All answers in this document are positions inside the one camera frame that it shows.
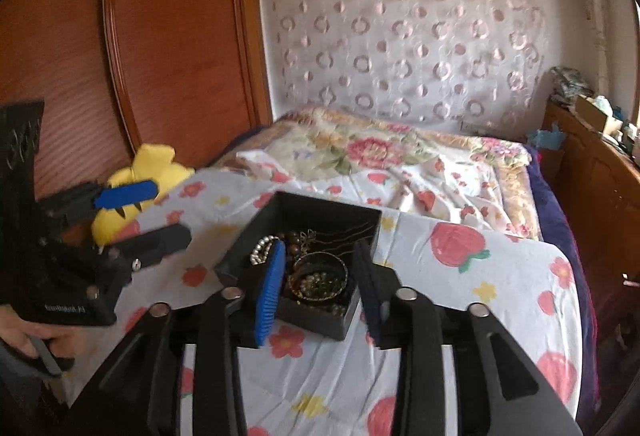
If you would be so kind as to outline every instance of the dresser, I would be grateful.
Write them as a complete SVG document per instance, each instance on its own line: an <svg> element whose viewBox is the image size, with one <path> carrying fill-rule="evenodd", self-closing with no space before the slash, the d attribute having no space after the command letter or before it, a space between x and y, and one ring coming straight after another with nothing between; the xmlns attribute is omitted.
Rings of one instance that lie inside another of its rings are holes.
<svg viewBox="0 0 640 436"><path fill-rule="evenodd" d="M640 304L640 292L622 285L622 273L640 276L640 170L569 111L549 102L543 127L550 129L553 122L567 137L551 187L574 232L602 339L629 310L630 297Z"/></svg>

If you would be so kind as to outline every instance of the wooden wardrobe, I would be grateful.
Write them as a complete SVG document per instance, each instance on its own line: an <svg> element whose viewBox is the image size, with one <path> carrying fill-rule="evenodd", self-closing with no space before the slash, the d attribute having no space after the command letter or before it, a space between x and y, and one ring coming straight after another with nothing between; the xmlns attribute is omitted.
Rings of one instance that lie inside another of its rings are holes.
<svg viewBox="0 0 640 436"><path fill-rule="evenodd" d="M0 105L45 101L36 192L104 179L145 142L200 167L268 123L259 33L252 0L0 0Z"/></svg>

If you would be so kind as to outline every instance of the yellow plush toy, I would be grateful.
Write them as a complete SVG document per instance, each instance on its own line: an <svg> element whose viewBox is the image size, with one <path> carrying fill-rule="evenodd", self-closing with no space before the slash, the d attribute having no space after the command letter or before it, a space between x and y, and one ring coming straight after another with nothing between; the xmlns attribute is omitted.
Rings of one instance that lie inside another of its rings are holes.
<svg viewBox="0 0 640 436"><path fill-rule="evenodd" d="M144 143L138 149L131 167L115 172L107 180L107 185L119 187L138 181L153 180L158 185L158 197L161 197L194 173L193 169L173 163L174 156L174 149L168 145ZM113 242L114 237L153 202L148 200L127 205L120 210L100 210L91 226L96 244L104 246Z"/></svg>

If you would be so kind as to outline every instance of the cardboard box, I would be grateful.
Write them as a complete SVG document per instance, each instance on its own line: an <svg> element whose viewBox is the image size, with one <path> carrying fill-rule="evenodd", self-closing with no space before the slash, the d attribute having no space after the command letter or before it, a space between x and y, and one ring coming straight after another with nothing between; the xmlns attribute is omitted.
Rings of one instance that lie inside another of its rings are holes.
<svg viewBox="0 0 640 436"><path fill-rule="evenodd" d="M345 232L364 223L373 225L372 234L365 238L376 251L378 232L382 212L358 205L350 205L321 198L299 196L286 192L276 192L267 204L256 214L236 242L216 267L220 281L224 286L233 286L239 272L249 266L249 254L256 243L268 235L279 232L299 232L309 229L316 232ZM351 270L351 254L341 257L348 270ZM343 316L337 316L318 307L303 304L285 287L280 296L277 318L295 324L306 330L344 340L360 301L360 293L349 272L345 290L335 302L346 309Z"/></svg>
<svg viewBox="0 0 640 436"><path fill-rule="evenodd" d="M622 128L622 121L607 116L583 95L579 95L575 101L575 112L599 133L613 136L613 133Z"/></svg>

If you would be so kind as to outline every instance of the bed sheet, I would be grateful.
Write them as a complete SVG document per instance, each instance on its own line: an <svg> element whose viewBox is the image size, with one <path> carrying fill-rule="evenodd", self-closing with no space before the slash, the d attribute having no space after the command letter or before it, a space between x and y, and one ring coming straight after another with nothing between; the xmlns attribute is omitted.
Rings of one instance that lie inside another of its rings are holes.
<svg viewBox="0 0 640 436"><path fill-rule="evenodd" d="M353 184L368 203L540 240L529 162L526 149L513 142L309 108L284 116L216 166L276 182L347 176L360 180ZM382 184L362 184L365 174ZM340 194L339 188L335 183L325 191Z"/></svg>
<svg viewBox="0 0 640 436"><path fill-rule="evenodd" d="M64 378L74 399L151 304L174 308L203 302L221 285L212 271L272 193L309 194L303 185L208 169L158 200L130 223L130 236L180 221L190 247L133 276L116 307L118 322L93 329L91 350ZM383 208L374 261L436 304L466 308L482 301L511 331L575 416L582 345L571 266L554 246L494 231ZM240 355L251 436L388 434L398 352L380 352L356 315L344 342L277 322L260 350ZM190 429L193 370L183 371L182 430ZM456 423L455 411L447 427Z"/></svg>

